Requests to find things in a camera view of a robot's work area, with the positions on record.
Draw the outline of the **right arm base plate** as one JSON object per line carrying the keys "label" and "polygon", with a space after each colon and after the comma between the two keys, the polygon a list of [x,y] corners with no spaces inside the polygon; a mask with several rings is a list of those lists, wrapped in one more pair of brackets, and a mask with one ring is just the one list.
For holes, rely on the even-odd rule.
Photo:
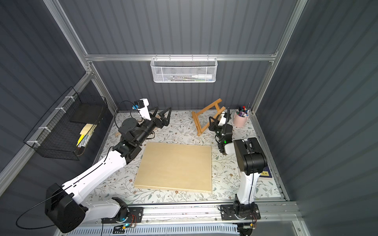
{"label": "right arm base plate", "polygon": [[261,219],[260,211],[256,203],[232,205],[219,205],[217,209],[221,213],[222,220],[252,220],[256,222]]}

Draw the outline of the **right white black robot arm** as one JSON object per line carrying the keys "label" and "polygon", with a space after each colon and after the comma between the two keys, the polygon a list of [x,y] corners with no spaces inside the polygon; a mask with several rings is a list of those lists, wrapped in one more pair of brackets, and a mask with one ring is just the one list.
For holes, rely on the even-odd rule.
{"label": "right white black robot arm", "polygon": [[209,130],[215,133],[215,141],[222,154],[234,153],[241,172],[240,187],[231,205],[219,205],[221,218],[227,220],[252,220],[255,224],[261,219],[254,192],[257,181],[264,168],[268,166],[257,138],[232,140],[233,126],[228,122],[231,112],[224,114],[225,122],[221,123],[221,115],[209,118]]}

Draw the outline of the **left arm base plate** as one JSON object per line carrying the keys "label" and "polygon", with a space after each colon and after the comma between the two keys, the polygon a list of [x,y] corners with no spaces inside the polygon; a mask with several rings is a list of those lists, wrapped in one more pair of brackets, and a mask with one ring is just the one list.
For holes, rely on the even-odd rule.
{"label": "left arm base plate", "polygon": [[113,218],[102,218],[102,224],[113,224],[113,223],[141,223],[143,217],[143,207],[128,207],[121,208],[120,211]]}

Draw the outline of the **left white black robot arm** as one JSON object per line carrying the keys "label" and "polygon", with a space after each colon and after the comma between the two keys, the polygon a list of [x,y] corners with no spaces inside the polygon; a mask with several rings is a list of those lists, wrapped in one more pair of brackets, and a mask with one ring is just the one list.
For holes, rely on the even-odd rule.
{"label": "left white black robot arm", "polygon": [[140,109],[144,121],[139,123],[135,118],[124,120],[118,129],[120,141],[109,149],[105,158],[66,183],[55,183],[47,189],[45,214],[62,233],[69,233],[83,222],[96,219],[107,218],[126,224],[137,222],[121,198],[92,203],[86,202],[85,198],[109,176],[130,164],[156,128],[169,125],[171,111],[167,108],[159,112],[155,107],[150,113],[146,107]]}

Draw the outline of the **white marker in basket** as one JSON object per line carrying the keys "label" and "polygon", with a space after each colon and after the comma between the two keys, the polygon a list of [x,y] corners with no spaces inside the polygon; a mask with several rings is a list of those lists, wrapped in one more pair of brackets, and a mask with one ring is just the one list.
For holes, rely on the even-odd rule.
{"label": "white marker in basket", "polygon": [[200,80],[200,81],[211,81],[213,79],[212,74],[195,74],[192,75],[192,78]]}

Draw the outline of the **pink marker bucket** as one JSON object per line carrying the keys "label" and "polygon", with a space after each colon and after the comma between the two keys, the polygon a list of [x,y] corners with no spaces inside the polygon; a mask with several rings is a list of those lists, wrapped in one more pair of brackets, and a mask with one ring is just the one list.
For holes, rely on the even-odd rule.
{"label": "pink marker bucket", "polygon": [[237,128],[244,127],[250,114],[250,103],[247,106],[239,106],[234,114],[233,125]]}

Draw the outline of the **dark blue booklet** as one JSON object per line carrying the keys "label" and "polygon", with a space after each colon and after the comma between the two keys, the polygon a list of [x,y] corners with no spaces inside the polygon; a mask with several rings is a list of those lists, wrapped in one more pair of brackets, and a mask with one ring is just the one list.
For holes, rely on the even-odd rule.
{"label": "dark blue booklet", "polygon": [[268,166],[263,168],[263,171],[261,172],[260,177],[262,177],[262,178],[273,178],[271,170]]}

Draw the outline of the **plywood board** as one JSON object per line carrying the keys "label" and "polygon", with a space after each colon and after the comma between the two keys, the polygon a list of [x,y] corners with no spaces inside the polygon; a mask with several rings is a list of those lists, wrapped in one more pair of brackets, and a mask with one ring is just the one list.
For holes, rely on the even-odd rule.
{"label": "plywood board", "polygon": [[134,185],[134,188],[139,189],[152,189],[152,190],[169,190],[169,191],[187,191],[187,192],[198,192],[198,193],[211,193],[213,189],[199,190],[199,189],[184,189],[184,188],[172,188],[172,187],[159,187],[159,186],[145,186],[145,185]]}
{"label": "plywood board", "polygon": [[212,189],[212,147],[148,143],[133,185]]}

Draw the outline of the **black notebook in basket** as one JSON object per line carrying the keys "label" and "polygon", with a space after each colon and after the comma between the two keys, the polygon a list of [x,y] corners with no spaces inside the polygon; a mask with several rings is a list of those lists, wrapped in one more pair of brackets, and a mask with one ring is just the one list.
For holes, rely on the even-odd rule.
{"label": "black notebook in basket", "polygon": [[82,103],[69,120],[73,123],[98,124],[105,110],[104,105]]}

